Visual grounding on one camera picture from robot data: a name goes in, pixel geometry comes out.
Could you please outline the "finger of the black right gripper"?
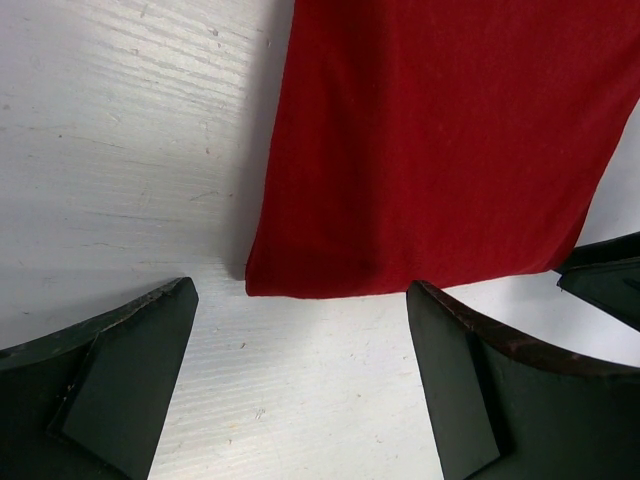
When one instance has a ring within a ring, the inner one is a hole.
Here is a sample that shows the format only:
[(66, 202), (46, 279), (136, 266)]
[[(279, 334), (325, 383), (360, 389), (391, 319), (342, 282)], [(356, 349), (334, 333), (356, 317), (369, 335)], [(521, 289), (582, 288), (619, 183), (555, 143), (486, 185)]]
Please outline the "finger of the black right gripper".
[(639, 330), (639, 233), (576, 247), (557, 286)]

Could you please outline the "red t shirt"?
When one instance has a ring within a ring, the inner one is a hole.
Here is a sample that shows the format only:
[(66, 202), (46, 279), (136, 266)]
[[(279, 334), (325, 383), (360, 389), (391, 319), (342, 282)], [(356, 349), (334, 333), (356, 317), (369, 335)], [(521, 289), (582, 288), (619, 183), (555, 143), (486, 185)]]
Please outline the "red t shirt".
[(635, 1), (298, 1), (246, 291), (551, 270), (638, 99)]

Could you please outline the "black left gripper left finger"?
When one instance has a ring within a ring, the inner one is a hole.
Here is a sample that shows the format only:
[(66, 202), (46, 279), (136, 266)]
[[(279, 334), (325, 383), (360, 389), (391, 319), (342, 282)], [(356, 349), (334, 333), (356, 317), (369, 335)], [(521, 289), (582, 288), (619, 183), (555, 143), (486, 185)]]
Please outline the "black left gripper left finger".
[(195, 313), (183, 277), (2, 350), (2, 478), (148, 478)]

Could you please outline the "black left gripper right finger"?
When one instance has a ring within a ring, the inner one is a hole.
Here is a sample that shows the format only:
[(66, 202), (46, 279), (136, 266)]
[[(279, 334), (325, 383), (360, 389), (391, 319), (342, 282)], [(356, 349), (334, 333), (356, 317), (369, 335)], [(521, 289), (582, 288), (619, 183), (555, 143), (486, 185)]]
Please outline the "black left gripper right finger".
[(407, 292), (447, 479), (635, 479), (639, 371), (551, 345), (435, 286)]

